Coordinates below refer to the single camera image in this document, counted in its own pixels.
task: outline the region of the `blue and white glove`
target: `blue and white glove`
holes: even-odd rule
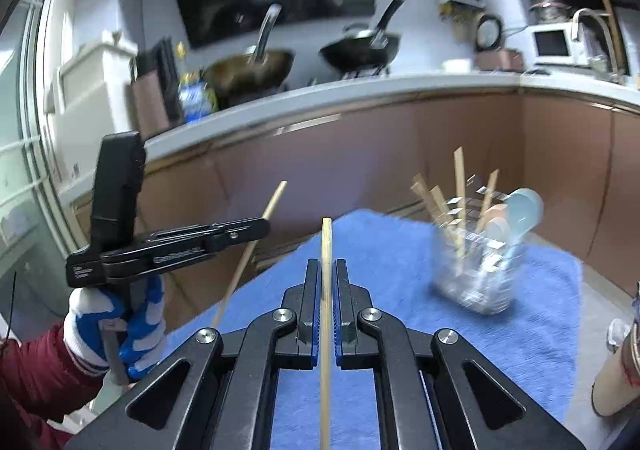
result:
[[[98,323],[120,318],[124,311],[122,301],[111,291],[90,287],[72,291],[64,340],[72,359],[86,374],[100,376],[108,370]],[[145,301],[127,322],[127,338],[120,347],[120,358],[134,380],[145,376],[162,357],[166,344],[163,313],[162,279],[149,277]]]

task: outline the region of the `faucet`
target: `faucet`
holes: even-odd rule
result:
[[[622,83],[622,76],[618,69],[618,60],[616,59],[616,52],[613,49],[613,40],[611,39],[611,33],[609,31],[609,27],[604,22],[602,17],[597,14],[595,11],[590,10],[589,8],[582,8],[574,13],[574,19],[571,24],[571,40],[573,42],[578,42],[578,23],[580,22],[580,16],[582,14],[586,14],[588,16],[593,17],[593,19],[600,25],[604,32],[604,37],[607,42],[607,52],[609,54],[609,60],[611,62],[611,68],[613,70],[612,73],[609,73],[609,81],[615,84]]]

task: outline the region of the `metal bolt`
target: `metal bolt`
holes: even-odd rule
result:
[[[205,327],[196,333],[196,341],[199,344],[210,344],[215,339],[216,332],[211,327]]]
[[[458,341],[458,333],[453,329],[442,329],[441,331],[438,331],[438,340],[443,344],[454,344]]]
[[[382,311],[380,311],[380,309],[376,309],[375,307],[367,307],[360,312],[360,315],[369,322],[375,322],[376,320],[380,320]]]
[[[276,309],[276,311],[273,312],[273,319],[276,322],[287,322],[291,320],[292,316],[293,313],[291,312],[291,309],[284,309],[283,307]]]

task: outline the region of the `white countertop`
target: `white countertop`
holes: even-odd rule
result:
[[[601,82],[580,75],[518,75],[508,73],[421,74],[362,78],[306,87],[254,100],[221,110],[197,122],[188,123],[151,138],[145,143],[146,160],[153,161],[212,138],[224,136],[248,126],[265,123],[290,114],[308,112],[350,100],[385,94],[410,93],[437,89],[465,88],[538,88],[611,98],[640,106],[636,88]],[[58,196],[63,206],[91,191],[94,174],[62,187]]]

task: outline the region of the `white oven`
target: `white oven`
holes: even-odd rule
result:
[[[536,64],[589,66],[584,26],[578,24],[578,42],[571,40],[571,22],[529,26],[536,48]]]

